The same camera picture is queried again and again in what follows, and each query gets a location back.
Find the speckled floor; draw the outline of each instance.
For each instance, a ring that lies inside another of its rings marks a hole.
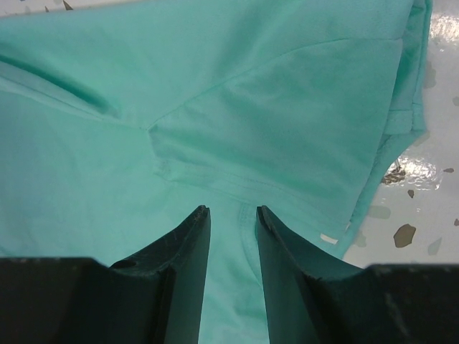
[[[135,0],[1,0],[0,16]],[[344,259],[459,262],[459,1],[434,0],[425,109],[429,133],[382,180]]]

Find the stitching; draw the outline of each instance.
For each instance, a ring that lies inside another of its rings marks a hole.
[[[426,40],[427,40],[427,37],[428,37],[428,34],[429,34],[429,27],[430,27],[430,13],[432,11],[432,8],[431,8],[431,4],[430,4],[430,1],[429,0],[426,0],[426,6],[425,8],[421,7],[421,6],[414,6],[413,9],[421,9],[423,11],[425,11],[425,15],[424,15],[424,22],[423,22],[423,30],[422,30],[422,36],[420,37],[420,45],[421,45],[421,48],[420,48],[420,54],[421,54],[421,57],[419,58],[419,64],[417,66],[417,78],[416,78],[416,88],[415,88],[415,91],[414,91],[414,94],[413,94],[413,98],[415,98],[417,95],[419,95],[419,93],[421,92],[420,91],[420,88],[422,87],[422,83],[421,83],[421,74],[422,74],[422,66],[424,65],[423,62],[425,62],[426,60],[426,51],[427,51],[427,44],[426,44]],[[412,100],[412,109],[410,109],[410,111],[413,112],[413,115],[421,115],[422,114],[422,105],[417,103],[415,101],[415,99]],[[392,118],[390,120],[390,122],[395,122],[397,120],[395,120],[394,118]],[[414,133],[418,130],[411,130],[410,133]],[[391,147],[393,146],[391,140],[389,138],[385,139],[384,142],[381,144],[380,148],[378,149],[378,151],[387,151],[388,149],[390,150]],[[375,167],[377,165],[379,165],[381,163],[381,156],[380,154],[377,153],[377,156],[376,158],[374,159],[374,164],[373,164],[373,168],[372,170],[375,171]],[[364,187],[364,190],[368,187],[368,183],[369,183],[369,179],[368,181],[366,182],[366,185]],[[361,223],[363,222],[364,220],[364,216],[365,214],[356,214],[356,211],[355,209],[357,209],[359,207],[359,205],[362,203],[362,193],[361,195],[359,196],[359,198],[357,199],[357,202],[356,202],[356,206],[354,208],[354,212],[352,213],[351,215],[351,226],[348,228],[348,231],[345,233],[345,235],[343,235],[343,237],[341,238],[341,242],[339,242],[336,247],[334,247],[333,251],[332,252],[335,252],[336,254],[339,254],[339,255],[344,255],[346,250],[343,248],[343,242],[344,244],[346,243],[345,239],[348,237],[348,236],[355,236],[356,235],[356,232],[358,231],[359,227],[361,226]]]
[[[231,82],[239,77],[242,77],[246,74],[249,74],[250,72],[254,71],[254,70],[258,70],[268,64],[270,64],[271,62],[274,62],[284,56],[287,56],[289,54],[293,54],[295,52],[298,52],[298,51],[301,51],[303,49],[306,49],[306,48],[312,48],[312,47],[317,47],[319,45],[322,45],[322,44],[330,44],[330,43],[334,43],[334,42],[341,42],[341,41],[349,41],[349,40],[352,40],[352,41],[396,41],[398,40],[399,38],[397,39],[387,39],[387,38],[374,38],[374,39],[370,39],[370,38],[352,38],[352,37],[345,37],[345,38],[338,38],[338,39],[332,39],[330,41],[325,41],[325,42],[319,42],[319,43],[314,43],[314,44],[309,44],[309,45],[304,45],[302,47],[299,47],[299,48],[295,48],[295,49],[292,49],[292,50],[289,50],[287,52],[284,52],[282,54],[280,54],[279,56],[277,57],[273,57],[272,59],[269,59],[268,61],[265,61],[257,66],[254,66],[252,68],[249,68],[248,70],[245,70],[237,75],[234,75],[232,77],[228,77],[226,80],[223,80],[222,82],[219,82],[218,84],[215,84],[209,88],[207,88],[206,90],[202,91],[201,93],[199,93],[198,95],[195,95],[193,97],[190,97],[189,99],[183,101],[182,104],[180,104],[179,106],[175,107],[173,110],[170,110],[168,111],[167,113],[165,113],[164,115],[161,115],[159,116],[154,122],[153,124],[151,124],[148,128],[147,128],[147,131],[150,131],[152,129],[152,127],[157,124],[157,122],[159,122],[160,120],[166,118],[167,116],[169,116],[170,114],[174,113],[175,111],[177,111],[179,108],[183,107],[184,105],[188,104],[189,102],[192,102],[193,100],[207,94],[207,93],[210,93],[211,91],[217,89],[218,87],[221,87],[225,84],[227,84],[228,82]]]
[[[153,151],[151,150],[152,152],[152,156],[153,156],[153,159],[155,161],[158,161],[158,162],[165,162],[169,165],[169,162],[172,162],[174,163],[175,161],[172,161],[172,160],[168,160],[168,159],[158,159],[157,157],[154,156],[153,154]],[[286,194],[288,195],[289,197],[291,197],[292,199],[295,199],[301,203],[303,203],[305,206],[311,208],[311,209],[314,209],[315,211],[317,211],[318,215],[320,215],[321,217],[325,218],[325,219],[330,219],[330,216],[329,214],[325,214],[322,210],[320,210],[319,208],[317,208],[314,204],[312,204],[310,201],[306,201],[305,199],[301,198],[300,196],[298,195],[295,195],[294,193],[291,193],[290,191],[287,191],[285,190],[284,188],[281,188],[279,186],[276,186],[276,185],[272,185],[270,183],[266,183],[264,181],[257,181],[257,180],[254,180],[254,179],[250,179],[250,178],[246,178],[246,177],[242,177],[242,176],[239,176],[237,174],[233,174],[233,173],[228,173],[228,172],[225,172],[225,171],[221,171],[217,168],[214,168],[214,167],[203,167],[203,166],[198,166],[198,165],[195,165],[193,163],[183,163],[186,165],[187,168],[189,168],[189,170],[187,171],[187,175],[193,175],[193,176],[196,176],[200,179],[203,179],[203,175],[200,173],[200,171],[214,171],[215,173],[218,173],[219,175],[222,176],[222,179],[225,183],[228,183],[228,184],[231,184],[231,185],[234,185],[234,186],[237,186],[239,188],[243,188],[245,190],[248,190],[248,191],[258,191],[260,192],[260,189],[258,189],[256,186],[253,186],[253,187],[250,187],[250,186],[244,186],[244,185],[241,185],[239,183],[237,183],[236,181],[231,181],[231,180],[228,180],[227,178],[225,178],[224,176],[230,176],[230,177],[235,177],[237,179],[240,179],[242,181],[246,181],[250,184],[255,184],[255,185],[261,185],[261,186],[264,186],[265,188],[271,188],[273,189],[275,192],[281,192],[283,194]],[[160,176],[162,177],[164,180],[166,181],[171,181],[169,179],[167,179],[165,176]],[[253,202],[249,201],[248,199],[244,199],[240,196],[233,196],[231,193],[227,193],[223,190],[221,190],[221,188],[212,188],[212,187],[209,187],[209,186],[204,186],[205,188],[208,188],[208,189],[211,189],[211,190],[214,190],[214,191],[219,191],[221,192],[222,194],[225,194],[225,195],[230,195],[231,197],[235,198],[235,199],[238,199],[240,201],[243,201],[247,204],[252,204],[253,206],[258,206],[259,204],[254,204]],[[301,207],[301,206],[295,206],[295,205],[291,205],[295,208],[297,208],[298,210],[301,210],[303,211],[304,208]],[[328,225],[326,223],[326,221],[322,221],[320,220],[320,222],[323,224],[323,225]],[[331,222],[333,222],[334,224],[336,224],[337,226],[345,226],[347,224],[347,221],[346,222],[340,222],[336,219],[331,219]]]

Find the fabric fold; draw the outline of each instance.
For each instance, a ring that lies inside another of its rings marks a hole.
[[[178,0],[0,20],[0,253],[135,252],[206,204],[201,343],[268,343],[256,206],[342,257],[425,131],[430,0]]]

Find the mint green shirt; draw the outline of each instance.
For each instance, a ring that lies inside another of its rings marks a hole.
[[[200,342],[268,343],[255,208],[344,254],[425,130],[429,18],[430,0],[163,0],[0,20],[1,254],[111,264],[205,204]]]

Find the table surface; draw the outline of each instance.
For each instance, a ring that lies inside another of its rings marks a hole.
[[[1,0],[0,16],[78,10],[135,0]],[[435,0],[425,115],[429,132],[389,169],[344,259],[459,262],[459,1]]]

